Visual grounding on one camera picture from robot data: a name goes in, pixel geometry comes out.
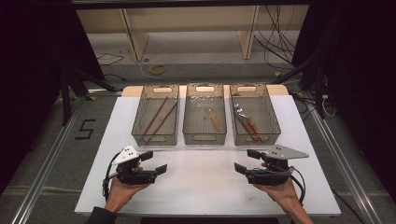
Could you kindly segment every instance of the black stand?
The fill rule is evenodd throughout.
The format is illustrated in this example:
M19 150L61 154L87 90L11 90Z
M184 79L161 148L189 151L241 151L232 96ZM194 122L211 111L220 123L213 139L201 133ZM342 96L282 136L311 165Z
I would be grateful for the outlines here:
M85 97L88 93L87 88L81 81L82 78L87 79L92 83L102 88L105 88L108 91L122 91L122 89L117 89L113 86L110 86L104 81L93 77L85 73L84 71L81 71L77 68L72 68L71 65L67 66L61 76L62 99L64 105L64 123L62 124L63 126L67 123L67 121L69 121L71 116L70 95L68 86L72 88L76 96Z
M332 15L332 19L327 25L327 29L324 31L321 39L318 42L317 47L312 53L311 57L304 63L297 66L294 70L288 72L285 76L280 77L272 84L281 84L291 77L303 72L304 75L299 82L301 90L305 91L311 88L316 83L316 95L315 95L315 106L316 110L320 114L320 117L324 119L323 110L321 106L322 95L323 95L323 65L331 53L332 49L335 48L337 40L343 30L343 24L347 21L347 13L352 8L353 0L344 0L337 10Z
M77 12L73 9L72 3L68 0L58 1L57 3L63 3L65 8L51 8L50 1L43 1L41 5L24 0L13 1L19 13L17 16L21 17L26 24L34 26L35 32L31 35L35 35L36 39L40 41L40 44L45 46L43 51L48 55L46 60L59 67L61 73L59 74L61 78L60 86L64 105L64 126L71 116L69 86L75 92L76 96L83 97L88 93L87 88L82 82L83 80L89 80L108 91L122 90L116 89L99 79L103 74L97 60L92 58L94 57L92 49L85 54L84 52L79 52L79 50L84 51L90 43L88 37L81 38L81 36L78 36L85 35L85 31L79 22ZM57 19L62 17L68 21L68 23L62 24L64 26L62 29L70 32L56 32L60 24L60 21L57 21ZM73 41L65 41L69 37L75 38L79 44L83 41L81 39L85 39L86 45L70 44ZM97 77L79 69L79 67L84 67L83 65L86 64L91 66L86 66L85 69L91 70L91 73L97 75Z

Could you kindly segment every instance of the tripod leg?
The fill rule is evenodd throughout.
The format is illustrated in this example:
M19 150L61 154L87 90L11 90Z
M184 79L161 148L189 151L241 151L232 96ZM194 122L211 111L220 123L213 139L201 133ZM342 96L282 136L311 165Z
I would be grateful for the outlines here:
M292 71L288 72L285 76L278 78L277 80L273 81L271 84L281 84L288 80L291 77L296 76L297 74L303 72L306 67L309 65L310 60L305 61L304 63L300 64L298 67L294 68Z
M63 71L61 75L61 88L62 88L62 103L64 105L64 122L62 126L66 124L66 122L70 119L70 116L72 114L72 110L70 107L70 95L69 95L69 89L67 85L67 75L66 72Z
M105 88L108 91L122 91L122 89L118 89L118 88L115 88L113 86L110 86L107 83L105 83L104 81L102 81L102 80L100 80L100 79L98 79L96 77L93 77L93 76L91 76L91 75L89 75L89 74L87 74L87 73L85 73L85 72L83 72L83 71L81 71L79 69L71 68L70 71L73 74L78 75L79 77L83 77L83 78L88 79L89 81L93 82L94 84L96 84L96 85L98 85L100 87Z

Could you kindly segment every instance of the black cable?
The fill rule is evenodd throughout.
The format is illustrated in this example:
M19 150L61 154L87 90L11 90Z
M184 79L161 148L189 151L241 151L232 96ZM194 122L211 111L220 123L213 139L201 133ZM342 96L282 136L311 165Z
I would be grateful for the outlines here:
M305 116L305 118L303 118L303 122L304 122L304 120L306 120L306 118L308 118L308 116L312 113L312 111L314 111L315 110L315 108L312 108L311 109L311 111L309 111L309 113Z
M108 177L108 175L110 174L110 170L111 170L111 166L112 166L112 162L120 155L120 152L117 153L113 159L111 160L110 164L108 165L107 171L106 171L106 176L105 179L103 180L103 196L105 196L106 202L107 202L107 198L108 198L108 182L110 181L110 178Z
M300 196L300 203L301 203L301 205L303 205L303 200L304 200L304 198L305 198L305 193L306 193L305 180L304 180L303 175L300 173L300 171L298 171L296 168L294 168L294 170L297 171L297 173L300 175L301 179L303 180L303 186L304 186L303 189L304 189L304 192L302 192L302 193L301 193L301 196ZM300 182L298 182L297 179L295 179L294 176L291 176L291 177L292 177L292 179L294 178L294 179L293 179L294 182L296 182L296 184L299 185L300 189L303 190L302 187L301 187Z
M306 105L306 103L305 103L304 100L300 99L299 97L294 97L294 96L293 96L293 99L296 100L296 102L302 102L303 105L304 105L304 111L299 111L299 112L298 112L299 114L303 114L303 113L305 113L306 111L308 111L308 106Z
M283 38L285 38L286 41L287 41L292 47L295 48L295 46L294 46L293 44L290 43L290 41L285 37L285 35L284 35L282 32L280 32L279 28L276 29L276 23L274 22L274 19L273 19L273 17L271 16L271 13L270 13L270 11L269 11L269 9L268 9L268 6L265 6L265 8L267 9L268 15L270 16L271 22L272 22L272 24L273 24L275 30L276 30L276 31L278 32L278 34L279 34L279 40L282 40L282 41L283 41Z
M271 43L267 38L265 38L265 36L262 34L261 31L259 31L259 34L260 34L260 36L261 36L265 41L268 42L268 44L272 45L273 47L275 47L275 48L277 48L277 49L281 49L281 50L286 50L286 49L282 49L282 48L280 48L279 46L277 46L277 45Z
M275 22L274 22L274 20L273 20L271 14L270 14L270 12L269 12L268 6L265 6L265 7L266 7L266 9L267 9L268 14L270 15L270 19L271 19L273 25L275 25ZM295 48L295 46L294 46L293 44L290 43L290 41L285 37L285 35L284 35L282 32L280 32L278 29L276 29L276 31L277 31L280 35L282 35L282 36L286 39L286 41L288 41L288 43L289 43L292 47Z
M277 34L278 34L278 38L279 38L279 40L278 40L278 44L279 44L279 42L280 42L280 46L281 46L281 48L283 49L282 51L283 51L283 54L285 55L285 57L288 59L288 61L291 63L291 60L289 59L289 57L288 57L288 55L286 54L286 52L285 52L285 50L284 50L284 48L283 48L283 44L282 43L285 43L284 42L284 40L283 40L283 38L282 38L282 35L280 34L280 21L279 21L279 16L280 16L280 5L278 5L278 6L276 6L276 23L275 23L275 26L277 26ZM289 48L288 48L288 45L285 43L285 47L286 47L286 49L287 50L289 50Z
M264 46L264 44L257 38L257 36L254 35L254 38L260 43L260 45L265 48L268 49L269 51L271 51L271 53L275 54L277 57L279 57L280 59L282 59L283 61L285 61L286 63L291 64L291 62L289 62L289 60L285 59L284 57L282 57L281 55L279 55L278 53L276 53L275 51L273 51L272 49L268 48L267 46Z
M114 61L112 63L102 63L102 65L111 65L113 63L117 63L117 62L121 61L122 59L124 59L124 56L122 56L122 55L114 55L114 54L110 54L110 53L105 53L105 54L103 54L102 56L100 56L100 57L98 57L96 59L101 59L105 55L110 55L110 56L113 56L113 57L116 57L116 58L120 58L120 59L118 59L118 60L116 60L116 61Z
M120 79L126 81L126 78L125 78L125 77L120 77L120 76L117 76L116 74L112 74L112 73L105 74L104 76L105 76L105 77L108 77L108 76L119 77Z
M352 206L350 206L349 203L347 203L347 201L345 201L345 199L343 199L334 189L332 189L332 193L337 196L345 205L346 207L349 208L349 210L353 213L353 215L355 215L355 217L362 223L365 224L364 220L359 216L359 214L355 211L355 209L352 208Z

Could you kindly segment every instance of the white tabletop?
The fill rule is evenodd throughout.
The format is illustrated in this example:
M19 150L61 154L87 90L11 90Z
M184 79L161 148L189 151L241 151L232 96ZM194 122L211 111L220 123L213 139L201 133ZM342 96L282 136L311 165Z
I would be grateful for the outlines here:
M139 152L154 150L151 160L142 162L145 170L168 164L167 172L156 183L138 192L120 214L137 217L281 217L282 209L266 193L249 185L233 163L248 169L261 162L249 158L246 149L233 143L231 111L225 99L227 135L224 146L192 147L184 144L182 123L185 96L180 95L179 125L175 147L139 147L131 135L138 97L120 97L113 109L91 172L81 192L76 212L88 215L94 206L105 206L102 181L113 156L127 145ZM338 216L340 209L310 143L295 103L290 96L271 96L282 134L277 144L306 152L309 158L289 160L305 179L304 209L310 216Z

